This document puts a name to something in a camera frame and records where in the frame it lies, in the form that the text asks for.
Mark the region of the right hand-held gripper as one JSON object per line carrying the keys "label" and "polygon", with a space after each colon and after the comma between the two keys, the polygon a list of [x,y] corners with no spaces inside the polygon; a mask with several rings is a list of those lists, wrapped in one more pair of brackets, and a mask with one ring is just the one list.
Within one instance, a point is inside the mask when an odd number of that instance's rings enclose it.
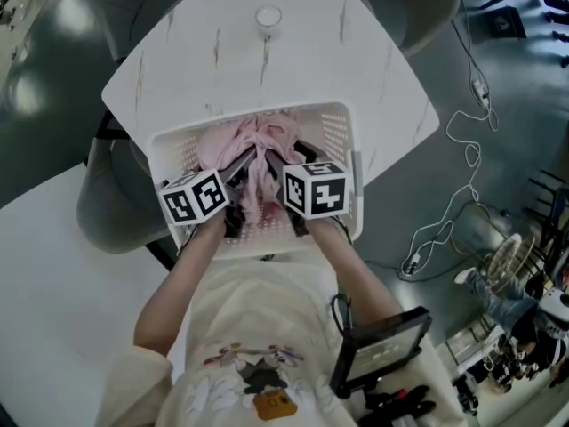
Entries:
{"label": "right hand-held gripper", "polygon": [[347,213],[347,171],[342,163],[306,141],[294,150],[303,156],[301,165],[288,165],[274,149],[263,149],[260,180],[282,186],[282,204],[297,238],[308,235],[306,221]]}

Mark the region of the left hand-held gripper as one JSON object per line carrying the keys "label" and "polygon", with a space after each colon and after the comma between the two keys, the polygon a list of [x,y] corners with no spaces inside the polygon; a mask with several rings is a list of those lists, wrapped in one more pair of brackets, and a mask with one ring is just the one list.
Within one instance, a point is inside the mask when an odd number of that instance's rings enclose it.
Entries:
{"label": "left hand-held gripper", "polygon": [[241,196],[256,156],[257,149],[250,147],[221,171],[187,171],[164,186],[158,196],[172,237],[187,239],[197,225],[224,212],[225,237],[238,238],[244,227]]}

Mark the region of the pink clothes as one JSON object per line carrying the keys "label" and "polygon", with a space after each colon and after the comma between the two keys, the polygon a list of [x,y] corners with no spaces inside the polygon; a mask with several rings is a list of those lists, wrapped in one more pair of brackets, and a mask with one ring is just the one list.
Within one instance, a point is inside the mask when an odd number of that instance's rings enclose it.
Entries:
{"label": "pink clothes", "polygon": [[261,218],[261,207],[276,202],[279,188],[269,172],[266,152],[275,151],[289,165],[303,164],[306,157],[294,148],[300,136],[299,123],[288,115],[242,117],[209,127],[196,146],[197,159],[202,169],[221,172],[246,150],[255,149],[256,158],[248,167],[240,200],[245,222],[255,225]]}

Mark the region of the white plastic laundry basket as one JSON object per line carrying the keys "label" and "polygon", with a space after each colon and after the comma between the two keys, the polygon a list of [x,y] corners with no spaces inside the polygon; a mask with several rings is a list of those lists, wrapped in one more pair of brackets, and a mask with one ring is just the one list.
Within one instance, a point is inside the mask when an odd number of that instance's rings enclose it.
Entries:
{"label": "white plastic laundry basket", "polygon": [[[264,109],[245,114],[219,116],[208,120],[179,125],[156,133],[148,140],[147,157],[155,188],[160,190],[184,172],[198,166],[197,144],[212,126],[233,123],[246,117],[265,117],[284,113],[301,127],[301,139],[319,147],[331,159],[344,164],[352,172],[348,213],[341,220],[351,238],[360,236],[364,219],[364,184],[362,153],[356,125],[349,109],[337,101]],[[262,257],[308,249],[314,245],[310,236],[297,237],[287,212],[277,209],[261,213],[255,225],[245,225],[237,238],[227,238],[215,258]]]}

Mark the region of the person's right forearm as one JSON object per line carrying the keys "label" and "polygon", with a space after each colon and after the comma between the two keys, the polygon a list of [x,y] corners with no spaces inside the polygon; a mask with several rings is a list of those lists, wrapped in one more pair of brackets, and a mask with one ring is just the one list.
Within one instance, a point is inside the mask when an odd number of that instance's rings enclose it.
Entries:
{"label": "person's right forearm", "polygon": [[403,312],[386,286],[333,224],[326,219],[316,219],[306,222],[306,227],[333,267],[360,325],[372,324]]}

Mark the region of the white marble table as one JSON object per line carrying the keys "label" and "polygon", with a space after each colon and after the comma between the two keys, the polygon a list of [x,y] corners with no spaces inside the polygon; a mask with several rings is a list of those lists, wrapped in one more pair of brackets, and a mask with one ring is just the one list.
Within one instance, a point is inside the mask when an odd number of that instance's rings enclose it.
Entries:
{"label": "white marble table", "polygon": [[[274,38],[255,22],[266,4],[283,14]],[[102,98],[141,146],[195,121],[337,101],[356,125],[364,183],[439,127],[407,60],[360,0],[182,0]]]}

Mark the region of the person in white shirt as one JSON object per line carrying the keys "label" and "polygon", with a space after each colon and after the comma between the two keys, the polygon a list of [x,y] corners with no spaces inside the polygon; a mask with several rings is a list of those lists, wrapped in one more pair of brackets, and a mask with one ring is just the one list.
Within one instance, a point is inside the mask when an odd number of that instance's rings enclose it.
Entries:
{"label": "person in white shirt", "polygon": [[94,427],[357,427],[362,401],[330,388],[341,347],[331,269],[217,265],[189,309],[184,368],[132,347],[108,372]]}

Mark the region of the white power adapter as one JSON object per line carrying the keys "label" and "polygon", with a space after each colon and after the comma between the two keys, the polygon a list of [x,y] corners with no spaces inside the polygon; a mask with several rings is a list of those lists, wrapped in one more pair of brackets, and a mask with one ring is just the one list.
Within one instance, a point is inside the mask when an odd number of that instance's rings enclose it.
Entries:
{"label": "white power adapter", "polygon": [[489,109],[490,101],[487,87],[480,80],[475,79],[471,81],[471,91],[474,94],[475,100],[483,109]]}

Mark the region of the black chest monitor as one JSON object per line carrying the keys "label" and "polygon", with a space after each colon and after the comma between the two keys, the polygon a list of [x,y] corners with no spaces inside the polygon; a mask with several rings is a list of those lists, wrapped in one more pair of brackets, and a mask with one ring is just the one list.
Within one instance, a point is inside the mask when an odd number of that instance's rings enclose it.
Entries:
{"label": "black chest monitor", "polygon": [[342,332],[342,344],[330,379],[340,399],[371,389],[385,375],[405,367],[421,353],[432,318],[417,307],[378,322]]}

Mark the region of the plain white table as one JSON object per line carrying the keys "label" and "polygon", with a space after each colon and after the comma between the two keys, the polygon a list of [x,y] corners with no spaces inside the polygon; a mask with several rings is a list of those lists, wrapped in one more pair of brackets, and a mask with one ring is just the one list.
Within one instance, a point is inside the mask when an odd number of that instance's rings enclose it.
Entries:
{"label": "plain white table", "polygon": [[77,165],[0,209],[0,405],[17,427],[93,427],[109,361],[166,276],[106,254],[76,221]]}

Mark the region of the black bin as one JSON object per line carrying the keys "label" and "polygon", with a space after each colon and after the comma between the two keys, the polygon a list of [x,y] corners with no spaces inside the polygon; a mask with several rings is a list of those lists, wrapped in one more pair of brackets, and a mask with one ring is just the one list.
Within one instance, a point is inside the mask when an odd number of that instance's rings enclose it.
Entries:
{"label": "black bin", "polygon": [[484,12],[484,19],[492,38],[527,38],[519,12],[513,6]]}

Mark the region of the white shelf unit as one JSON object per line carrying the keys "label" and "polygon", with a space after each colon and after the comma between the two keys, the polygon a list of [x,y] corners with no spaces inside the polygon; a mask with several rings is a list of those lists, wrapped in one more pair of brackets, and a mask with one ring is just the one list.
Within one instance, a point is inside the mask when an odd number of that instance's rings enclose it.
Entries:
{"label": "white shelf unit", "polygon": [[501,328],[474,322],[437,351],[456,397],[474,427],[545,425],[569,407],[569,378],[521,362]]}

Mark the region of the black chair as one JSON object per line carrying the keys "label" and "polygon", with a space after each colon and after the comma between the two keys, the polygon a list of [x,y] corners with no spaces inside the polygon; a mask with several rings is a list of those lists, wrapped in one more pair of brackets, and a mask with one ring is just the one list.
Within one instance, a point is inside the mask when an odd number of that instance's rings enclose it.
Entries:
{"label": "black chair", "polygon": [[540,212],[536,207],[526,207],[524,211],[541,226],[539,246],[544,248],[553,239],[562,237],[565,225],[561,223],[566,210],[569,210],[569,182],[549,171],[540,170],[540,175],[552,180],[557,186],[552,187],[545,181],[529,178],[529,182],[540,192],[549,194],[549,199],[536,197],[537,205],[545,205],[547,212]]}

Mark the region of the black white panda headgear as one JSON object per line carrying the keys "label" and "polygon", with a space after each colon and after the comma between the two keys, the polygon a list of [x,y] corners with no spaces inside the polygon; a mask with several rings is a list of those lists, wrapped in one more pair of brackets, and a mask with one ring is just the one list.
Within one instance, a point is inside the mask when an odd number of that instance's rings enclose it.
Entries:
{"label": "black white panda headgear", "polygon": [[540,299],[539,308],[560,330],[569,332],[569,294],[552,288]]}

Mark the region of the black monitor mount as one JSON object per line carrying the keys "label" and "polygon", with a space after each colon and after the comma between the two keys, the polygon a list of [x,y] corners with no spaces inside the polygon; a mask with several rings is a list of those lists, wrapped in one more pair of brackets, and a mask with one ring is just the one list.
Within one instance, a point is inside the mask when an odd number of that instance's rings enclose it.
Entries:
{"label": "black monitor mount", "polygon": [[368,391],[365,408],[368,413],[358,422],[359,427],[416,427],[416,420],[435,410],[437,403],[427,400],[430,388],[418,385],[407,391],[393,393]]}

